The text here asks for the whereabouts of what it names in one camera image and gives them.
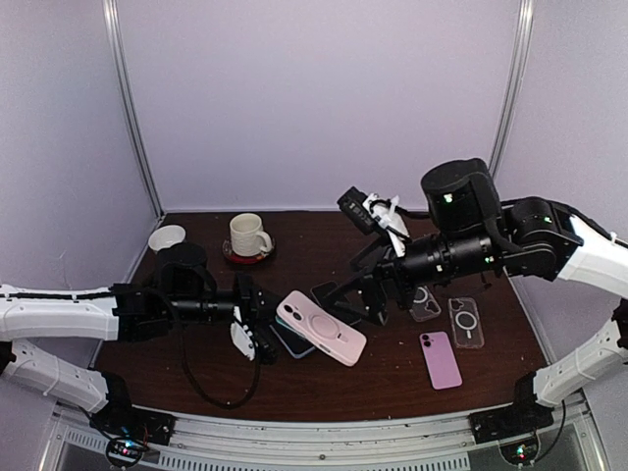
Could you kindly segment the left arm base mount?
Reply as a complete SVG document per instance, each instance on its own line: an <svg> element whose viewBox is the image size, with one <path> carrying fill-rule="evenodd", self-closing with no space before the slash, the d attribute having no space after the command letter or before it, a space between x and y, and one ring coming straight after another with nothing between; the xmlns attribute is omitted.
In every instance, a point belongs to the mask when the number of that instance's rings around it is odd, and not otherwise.
<svg viewBox="0 0 628 471"><path fill-rule="evenodd" d="M86 416L89 425L107 440L104 453L113 469L128 470L152 452L150 445L170 443L176 418L133 406L122 377L112 373L101 376L106 386L106 403Z"/></svg>

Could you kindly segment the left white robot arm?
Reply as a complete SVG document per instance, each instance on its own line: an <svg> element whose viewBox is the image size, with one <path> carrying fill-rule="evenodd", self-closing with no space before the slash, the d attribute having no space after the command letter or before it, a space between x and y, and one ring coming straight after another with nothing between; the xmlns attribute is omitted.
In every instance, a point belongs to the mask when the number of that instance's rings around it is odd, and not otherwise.
<svg viewBox="0 0 628 471"><path fill-rule="evenodd" d="M232 344L259 375L278 359L269 332L277 305L277 297L246 274L235 275L232 288L218 288L205 250L191 242L159 250L153 274L141 285L61 291L3 285L1 375L100 415L119 435L130 436L141 416L124 379L73 365L32 339L139 342L189 325L227 323Z"/></svg>

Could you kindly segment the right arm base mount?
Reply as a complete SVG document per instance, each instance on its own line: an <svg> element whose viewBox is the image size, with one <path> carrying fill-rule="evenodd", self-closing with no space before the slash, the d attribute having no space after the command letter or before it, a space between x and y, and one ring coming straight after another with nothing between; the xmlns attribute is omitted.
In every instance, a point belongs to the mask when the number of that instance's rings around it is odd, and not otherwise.
<svg viewBox="0 0 628 471"><path fill-rule="evenodd" d="M519 468L538 462L542 456L538 431L553 424L553 408L538 402L535 377L532 372L515 383L511 404L468 416L475 444L499 442L501 457Z"/></svg>

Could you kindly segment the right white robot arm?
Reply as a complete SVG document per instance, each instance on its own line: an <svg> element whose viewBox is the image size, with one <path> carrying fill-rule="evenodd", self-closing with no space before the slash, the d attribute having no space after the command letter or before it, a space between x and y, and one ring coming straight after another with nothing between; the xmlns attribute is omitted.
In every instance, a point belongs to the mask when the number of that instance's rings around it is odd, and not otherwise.
<svg viewBox="0 0 628 471"><path fill-rule="evenodd" d="M420 286L492 271L600 288L627 296L627 244L575 208L538 196L500 200L480 158L440 164L421 179L426 218L436 232L413 239L386 221L402 209L390 200L350 188L338 201L343 214L378 240L356 255L353 276L326 294L325 307L355 291L358 313L374 324L387 321L386 304L409 309Z"/></svg>

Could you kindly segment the clear phone case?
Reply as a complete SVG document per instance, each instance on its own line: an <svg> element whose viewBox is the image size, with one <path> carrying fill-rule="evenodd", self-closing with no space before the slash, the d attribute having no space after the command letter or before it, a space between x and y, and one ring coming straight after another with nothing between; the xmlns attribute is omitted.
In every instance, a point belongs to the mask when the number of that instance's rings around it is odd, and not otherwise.
<svg viewBox="0 0 628 471"><path fill-rule="evenodd" d="M409 313L415 322L421 323L439 317L442 309L430 290L425 286L419 286L415 290Z"/></svg>

